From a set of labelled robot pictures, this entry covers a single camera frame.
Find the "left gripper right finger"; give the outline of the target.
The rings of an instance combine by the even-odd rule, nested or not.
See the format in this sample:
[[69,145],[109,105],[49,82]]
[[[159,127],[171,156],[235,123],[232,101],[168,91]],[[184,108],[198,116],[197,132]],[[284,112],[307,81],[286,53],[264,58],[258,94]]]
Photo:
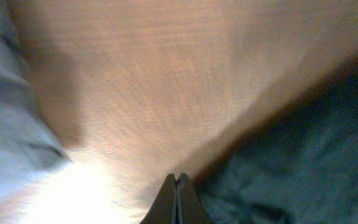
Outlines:
[[213,224],[203,208],[189,176],[182,173],[177,182],[177,219],[179,224]]

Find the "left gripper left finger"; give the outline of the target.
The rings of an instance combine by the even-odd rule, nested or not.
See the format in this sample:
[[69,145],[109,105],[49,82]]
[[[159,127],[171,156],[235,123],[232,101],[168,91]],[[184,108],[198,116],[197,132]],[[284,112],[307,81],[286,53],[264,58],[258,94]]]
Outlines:
[[168,174],[140,224],[171,224],[176,219],[177,180],[174,174]]

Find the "black shorts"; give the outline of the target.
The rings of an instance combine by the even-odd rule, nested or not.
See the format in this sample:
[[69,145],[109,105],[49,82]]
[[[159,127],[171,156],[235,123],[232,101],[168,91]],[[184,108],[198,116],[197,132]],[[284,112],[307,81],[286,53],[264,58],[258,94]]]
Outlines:
[[213,222],[358,223],[358,59],[342,72],[203,182]]

